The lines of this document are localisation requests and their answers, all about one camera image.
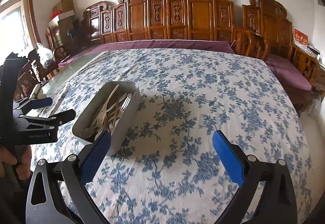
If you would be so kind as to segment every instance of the metal screw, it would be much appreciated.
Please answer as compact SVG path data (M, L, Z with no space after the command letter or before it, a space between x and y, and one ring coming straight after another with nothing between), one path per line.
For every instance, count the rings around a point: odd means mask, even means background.
M44 159L41 159L38 161L38 165L39 166L42 166L43 164L45 164L45 160Z
M279 159L279 164L280 164L281 166L285 166L285 160Z
M77 156L75 156L74 154L71 154L68 156L68 161L73 162L76 158L77 158Z
M255 162L256 161L256 157L254 155L251 155L251 154L249 156L247 156L247 159L250 162Z

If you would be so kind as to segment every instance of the blue floral tablecloth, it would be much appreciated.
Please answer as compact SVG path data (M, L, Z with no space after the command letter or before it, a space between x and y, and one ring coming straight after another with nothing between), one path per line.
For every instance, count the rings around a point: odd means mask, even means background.
M72 108L78 117L113 80L137 82L142 102L121 150L105 157L86 185L110 223L214 223L238 188L213 149L218 129L260 161L283 158L298 221L309 214L307 141L292 103L263 61L183 49L104 52L69 78L39 115ZM59 128L58 142L32 146L32 169L41 158L62 161L80 152L73 124ZM252 216L262 188L261 183L244 220ZM61 190L73 208L63 183Z

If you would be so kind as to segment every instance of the human hand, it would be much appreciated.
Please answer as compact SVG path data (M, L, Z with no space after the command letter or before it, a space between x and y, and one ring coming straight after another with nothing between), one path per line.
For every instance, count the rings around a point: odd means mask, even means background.
M0 146L0 177L4 177L4 168L2 162L9 165L15 165L17 159L3 146ZM22 164L17 166L16 172L20 180L26 180L30 177L31 147L26 146L22 155Z

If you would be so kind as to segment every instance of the white metal container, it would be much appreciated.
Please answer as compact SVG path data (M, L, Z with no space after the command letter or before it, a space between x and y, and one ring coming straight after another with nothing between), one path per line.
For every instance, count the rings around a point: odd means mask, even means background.
M80 133L91 126L94 117L100 111L101 107L103 106L113 89L117 86L117 84L119 84L119 87L110 99L108 107L114 104L117 98L120 98L124 93L132 93L132 97L128 106L120 117L120 120L117 123L114 132L111 135L111 146L108 150L107 155L114 155L121 149L126 133L132 123L133 117L139 108L141 96L137 83L127 81L112 81L106 83L97 92L95 97L87 105L87 107L84 109L84 111L72 127L72 133L74 134L74 136L77 136L82 143L92 143L93 137L90 137L89 139L82 139L79 137Z

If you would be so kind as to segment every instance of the blue gripper pad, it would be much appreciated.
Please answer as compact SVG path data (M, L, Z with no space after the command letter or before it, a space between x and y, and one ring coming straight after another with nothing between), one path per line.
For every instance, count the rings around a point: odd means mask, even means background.
M219 131L213 134L212 144L230 180L241 187L244 182L243 165Z
M98 168L100 167L105 158L105 155L111 147L110 132L103 131L99 138L100 139L98 141L95 141L93 143L95 144L95 147L92 149L81 166L81 176L79 179L81 185L85 185L94 179Z
M32 109L36 110L47 106L51 106L52 104L53 104L53 100L51 98L44 98L40 100L33 100L31 103L31 107Z

